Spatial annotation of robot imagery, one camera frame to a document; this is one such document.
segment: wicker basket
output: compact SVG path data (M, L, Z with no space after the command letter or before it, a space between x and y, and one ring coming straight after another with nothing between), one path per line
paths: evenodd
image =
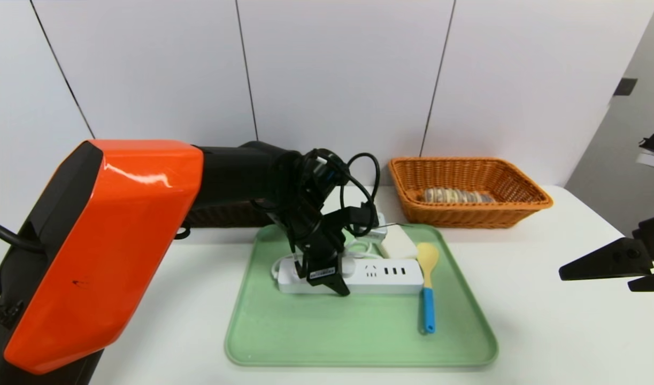
M552 206L534 181L496 158L395 158L388 164L403 206L413 224L437 227L506 228ZM425 203L427 188L479 191L491 203Z

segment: white power cord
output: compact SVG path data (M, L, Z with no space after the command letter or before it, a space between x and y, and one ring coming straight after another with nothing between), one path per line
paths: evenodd
M351 247L354 246L365 246L365 251L350 251ZM342 258L346 257L351 257L351 258L371 258L371 259L381 259L383 258L382 256L378 256L376 254L372 254L372 244L370 242L363 242L359 241L357 239L353 239L350 243L346 244L345 252L341 256ZM289 254L287 256L283 256L282 258L278 259L275 261L275 263L272 264L272 267L270 268L270 273L272 274L272 278L275 280L279 276L279 270L280 270L280 263L282 260L288 259L288 258L294 258L296 261L299 260L299 257L302 257L302 253L293 253Z

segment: black robot arm segment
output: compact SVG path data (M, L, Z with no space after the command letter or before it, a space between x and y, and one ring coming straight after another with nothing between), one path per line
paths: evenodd
M201 189L193 209L249 200L286 232L292 252L303 252L297 273L311 285L324 284L340 295L350 292L341 276L345 228L356 236L378 226L376 207L367 190L350 174L347 164L327 149L305 155L263 142L241 147L198 147L204 153ZM379 164L376 158L376 184ZM321 209L336 186L353 182L367 202L322 216ZM363 227L361 232L351 229Z

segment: power plug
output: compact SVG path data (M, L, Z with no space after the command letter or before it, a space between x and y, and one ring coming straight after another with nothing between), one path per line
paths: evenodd
M359 241L364 241L364 242L369 242L369 243L381 243L383 239L386 238L386 234L388 234L388 227L386 227L386 218L383 217L383 214L381 212L376 213L376 219L379 221L379 226L373 228L370 230L370 232L365 235L361 236L358 238ZM358 227L356 230L359 232L364 231L365 227L361 226Z
M277 282L286 294L334 294L298 278L292 258L280 261ZM343 280L351 294L419 294L424 285L417 260L343 258Z

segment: power strip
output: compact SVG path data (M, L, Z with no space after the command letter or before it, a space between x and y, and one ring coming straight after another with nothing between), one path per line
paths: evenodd
M417 260L344 258L342 270L352 294L419 294L424 286ZM286 294L334 294L324 285L313 287L298 278L293 258L280 261L277 282Z

